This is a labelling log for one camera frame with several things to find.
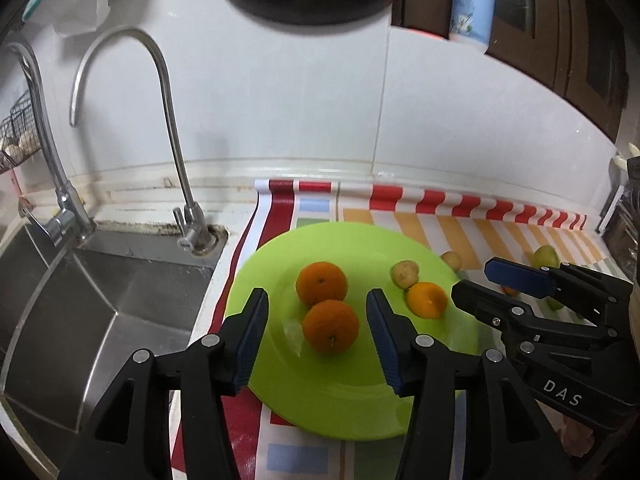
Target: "cabinet door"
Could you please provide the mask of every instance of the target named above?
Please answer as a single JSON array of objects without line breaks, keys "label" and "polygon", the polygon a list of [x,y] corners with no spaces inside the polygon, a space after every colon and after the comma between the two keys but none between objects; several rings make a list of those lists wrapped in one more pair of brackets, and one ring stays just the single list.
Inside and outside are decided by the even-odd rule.
[{"label": "cabinet door", "polygon": [[[553,88],[558,61],[558,0],[495,0],[487,54]],[[447,37],[451,0],[403,0],[394,24]]]},{"label": "cabinet door", "polygon": [[613,142],[626,94],[622,25],[604,0],[569,0],[571,66],[566,99]]}]

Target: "curved faucet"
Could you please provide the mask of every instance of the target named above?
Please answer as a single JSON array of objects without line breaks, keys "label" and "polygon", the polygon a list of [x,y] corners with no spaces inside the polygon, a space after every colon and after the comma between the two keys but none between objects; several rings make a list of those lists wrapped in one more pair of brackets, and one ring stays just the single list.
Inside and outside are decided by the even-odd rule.
[{"label": "curved faucet", "polygon": [[44,155],[51,179],[56,187],[56,196],[60,206],[60,211],[44,225],[40,224],[24,207],[20,208],[20,215],[27,216],[32,224],[39,226],[54,245],[58,245],[69,230],[73,231],[77,238],[84,239],[94,231],[94,224],[84,209],[76,188],[66,176],[62,162],[60,162],[56,143],[51,133],[42,89],[42,77],[36,56],[26,38],[18,32],[12,32],[7,36],[2,44],[2,50],[5,48],[18,57],[22,72],[27,79],[36,132],[42,147],[42,155]]},{"label": "curved faucet", "polygon": [[180,228],[182,236],[178,239],[178,245],[186,251],[203,251],[212,244],[212,237],[205,222],[204,213],[200,205],[193,199],[191,186],[184,167],[184,158],[180,149],[180,139],[178,138],[178,128],[175,125],[174,102],[171,98],[171,85],[169,84],[169,72],[164,62],[164,56],[158,44],[144,30],[135,27],[116,27],[102,33],[89,46],[84,53],[84,57],[78,66],[74,89],[71,94],[71,108],[69,124],[76,126],[78,122],[80,95],[86,80],[86,69],[94,58],[96,51],[106,41],[118,36],[129,36],[138,40],[151,54],[156,64],[158,77],[160,79],[160,90],[162,92],[162,105],[164,107],[164,119],[169,132],[171,150],[174,154],[175,169],[178,171],[178,179],[184,194],[184,216],[179,207],[174,208],[175,221]]}]

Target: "plastic bottle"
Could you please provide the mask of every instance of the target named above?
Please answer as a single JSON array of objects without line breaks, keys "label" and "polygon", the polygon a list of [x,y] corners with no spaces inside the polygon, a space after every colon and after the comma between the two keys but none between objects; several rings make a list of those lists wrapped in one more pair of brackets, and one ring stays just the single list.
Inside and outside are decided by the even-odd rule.
[{"label": "plastic bottle", "polygon": [[494,3],[495,0],[453,0],[449,39],[486,52],[494,20]]}]

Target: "dish rack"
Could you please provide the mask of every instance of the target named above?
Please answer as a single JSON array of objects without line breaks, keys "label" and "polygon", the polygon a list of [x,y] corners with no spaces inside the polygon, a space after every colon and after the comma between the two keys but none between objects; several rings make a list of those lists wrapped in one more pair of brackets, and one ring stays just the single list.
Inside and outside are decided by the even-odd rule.
[{"label": "dish rack", "polygon": [[0,174],[19,166],[39,149],[38,129],[27,90],[0,123]]}]

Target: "stainless steel sink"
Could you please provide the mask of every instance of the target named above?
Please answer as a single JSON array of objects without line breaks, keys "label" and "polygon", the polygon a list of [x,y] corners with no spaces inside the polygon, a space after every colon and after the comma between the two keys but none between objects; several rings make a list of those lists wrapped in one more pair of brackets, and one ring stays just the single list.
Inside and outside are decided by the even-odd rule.
[{"label": "stainless steel sink", "polygon": [[0,326],[15,327],[8,343],[0,331],[0,394],[35,452],[60,468],[133,351],[186,348],[226,233],[204,257],[179,248],[177,230],[99,230],[59,251],[37,235],[21,229],[0,258]]}]

